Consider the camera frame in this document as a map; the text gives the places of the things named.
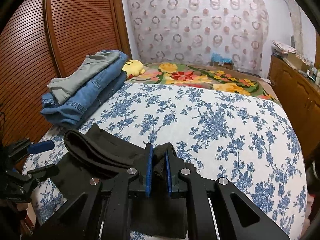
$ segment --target white wall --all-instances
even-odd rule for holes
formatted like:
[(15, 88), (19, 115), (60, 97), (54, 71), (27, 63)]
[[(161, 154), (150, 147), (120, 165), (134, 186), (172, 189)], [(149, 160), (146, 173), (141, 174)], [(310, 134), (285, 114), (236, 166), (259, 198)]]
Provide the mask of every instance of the white wall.
[[(290, 19), (290, 12), (284, 0), (264, 0), (269, 14), (269, 34), (267, 41), (263, 45), (262, 69), (264, 77), (268, 76), (268, 67), (271, 61), (271, 41), (276, 40), (288, 45), (291, 44), (291, 36), (293, 35), (293, 27)], [(139, 59), (135, 38), (132, 31), (132, 23), (127, 0), (123, 0), (124, 16), (128, 28), (129, 42), (133, 59)], [(312, 23), (301, 10), (304, 56), (313, 61), (316, 54), (316, 35), (315, 28)]]

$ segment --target dresser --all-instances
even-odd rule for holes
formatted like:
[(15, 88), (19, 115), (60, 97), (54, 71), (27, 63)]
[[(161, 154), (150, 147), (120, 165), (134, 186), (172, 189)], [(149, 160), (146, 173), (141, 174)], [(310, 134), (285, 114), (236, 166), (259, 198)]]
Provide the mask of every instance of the dresser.
[(275, 56), (271, 58), (269, 76), (300, 141), (302, 154), (308, 159), (320, 141), (320, 88)]

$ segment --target stack of folded clothes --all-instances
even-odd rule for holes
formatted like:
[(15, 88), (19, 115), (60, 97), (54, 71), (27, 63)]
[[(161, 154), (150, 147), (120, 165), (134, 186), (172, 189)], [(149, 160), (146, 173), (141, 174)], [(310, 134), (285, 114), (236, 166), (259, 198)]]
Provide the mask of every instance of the stack of folded clothes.
[(78, 129), (124, 85), (127, 73), (121, 70), (127, 59), (118, 50), (87, 55), (72, 75), (51, 80), (41, 114), (52, 124)]

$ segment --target green-grey cloth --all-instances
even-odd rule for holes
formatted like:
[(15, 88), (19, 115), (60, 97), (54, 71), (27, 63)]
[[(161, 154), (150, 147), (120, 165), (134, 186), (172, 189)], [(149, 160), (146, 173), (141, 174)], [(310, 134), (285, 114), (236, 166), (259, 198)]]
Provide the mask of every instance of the green-grey cloth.
[(54, 78), (47, 87), (62, 105), (84, 83), (109, 66), (119, 56), (120, 53), (117, 51), (100, 51), (94, 55), (87, 55), (81, 66), (72, 75), (65, 78)]

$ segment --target white bottle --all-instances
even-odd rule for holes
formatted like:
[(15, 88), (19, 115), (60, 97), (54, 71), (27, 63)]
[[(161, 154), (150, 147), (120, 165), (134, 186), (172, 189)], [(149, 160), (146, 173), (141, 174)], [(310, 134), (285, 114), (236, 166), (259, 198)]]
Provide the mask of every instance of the white bottle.
[(320, 71), (317, 72), (316, 85), (320, 85)]

